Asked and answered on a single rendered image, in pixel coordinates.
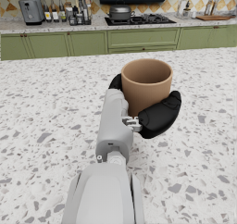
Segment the tan paper cup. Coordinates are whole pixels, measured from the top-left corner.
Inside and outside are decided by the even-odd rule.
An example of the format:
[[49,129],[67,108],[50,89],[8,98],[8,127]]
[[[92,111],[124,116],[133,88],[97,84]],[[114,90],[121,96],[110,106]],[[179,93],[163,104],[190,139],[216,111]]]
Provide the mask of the tan paper cup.
[[156,59],[137,59],[121,70],[122,91],[129,103],[128,114],[136,117],[140,111],[159,103],[169,95],[173,70]]

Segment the green kitchen cabinets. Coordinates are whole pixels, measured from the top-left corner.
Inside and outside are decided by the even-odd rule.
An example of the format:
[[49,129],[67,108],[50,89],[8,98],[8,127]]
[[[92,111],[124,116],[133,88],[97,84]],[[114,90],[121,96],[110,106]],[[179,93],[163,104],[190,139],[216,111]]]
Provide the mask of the green kitchen cabinets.
[[2,35],[0,41],[4,60],[93,56],[235,47],[237,26],[10,33]]

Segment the black gas stove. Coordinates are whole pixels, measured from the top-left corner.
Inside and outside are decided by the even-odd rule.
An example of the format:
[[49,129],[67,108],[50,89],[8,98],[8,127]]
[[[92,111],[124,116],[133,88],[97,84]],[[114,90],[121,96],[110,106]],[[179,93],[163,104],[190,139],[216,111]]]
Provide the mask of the black gas stove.
[[173,20],[160,14],[144,14],[141,16],[133,16],[128,20],[112,20],[106,18],[108,26],[116,25],[144,25],[144,24],[172,24]]

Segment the dark cooking pot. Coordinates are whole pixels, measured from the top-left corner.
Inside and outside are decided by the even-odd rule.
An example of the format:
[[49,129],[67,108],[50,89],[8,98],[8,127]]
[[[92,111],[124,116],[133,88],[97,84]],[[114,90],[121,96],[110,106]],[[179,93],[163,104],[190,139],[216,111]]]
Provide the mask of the dark cooking pot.
[[135,12],[128,5],[113,5],[109,8],[107,15],[111,20],[129,20]]

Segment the black condiment rack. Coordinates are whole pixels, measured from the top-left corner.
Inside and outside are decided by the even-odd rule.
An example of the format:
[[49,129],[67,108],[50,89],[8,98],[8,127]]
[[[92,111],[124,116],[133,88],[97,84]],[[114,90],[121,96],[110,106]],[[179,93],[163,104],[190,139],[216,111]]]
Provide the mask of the black condiment rack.
[[75,5],[67,11],[69,24],[90,25],[92,22],[91,0],[75,0]]

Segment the dark glass bottle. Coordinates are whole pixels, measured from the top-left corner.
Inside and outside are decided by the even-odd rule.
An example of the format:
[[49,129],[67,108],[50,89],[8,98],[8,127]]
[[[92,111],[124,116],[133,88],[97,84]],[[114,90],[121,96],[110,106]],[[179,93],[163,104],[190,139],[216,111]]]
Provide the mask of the dark glass bottle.
[[53,16],[54,22],[59,22],[59,18],[58,18],[58,14],[56,11],[56,6],[54,3],[54,0],[51,0],[51,9],[52,9],[52,16]]
[[63,6],[61,0],[59,0],[59,16],[60,16],[62,22],[67,21],[65,9],[64,9],[64,6]]
[[43,8],[44,8],[44,17],[45,17],[45,20],[46,20],[47,22],[51,22],[51,21],[52,21],[52,19],[51,19],[51,13],[50,13],[50,11],[49,11],[49,7],[48,7],[48,5],[47,5],[47,3],[46,3],[45,0],[43,0]]

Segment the clear glass jar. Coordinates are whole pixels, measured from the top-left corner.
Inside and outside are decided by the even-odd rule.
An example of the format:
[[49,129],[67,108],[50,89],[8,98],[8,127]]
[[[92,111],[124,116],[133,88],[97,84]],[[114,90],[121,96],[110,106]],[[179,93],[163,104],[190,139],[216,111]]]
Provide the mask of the clear glass jar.
[[185,8],[182,11],[182,17],[183,18],[188,18],[190,15],[190,0],[187,1]]

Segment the silver toaster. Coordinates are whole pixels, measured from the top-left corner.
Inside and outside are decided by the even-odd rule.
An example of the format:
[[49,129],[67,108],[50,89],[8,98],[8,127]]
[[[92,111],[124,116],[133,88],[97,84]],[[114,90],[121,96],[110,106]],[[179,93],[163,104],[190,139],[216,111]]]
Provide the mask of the silver toaster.
[[41,25],[44,11],[41,0],[19,0],[22,16],[27,25]]

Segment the wooden cutting board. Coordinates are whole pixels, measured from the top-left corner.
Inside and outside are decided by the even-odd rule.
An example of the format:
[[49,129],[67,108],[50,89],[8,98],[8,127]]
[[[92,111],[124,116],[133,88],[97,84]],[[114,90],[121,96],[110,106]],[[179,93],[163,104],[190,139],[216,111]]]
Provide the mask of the wooden cutting board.
[[210,20],[229,20],[229,19],[233,19],[235,18],[235,16],[219,16],[219,15],[215,15],[215,16],[196,16],[196,19],[201,19],[204,21],[210,21]]

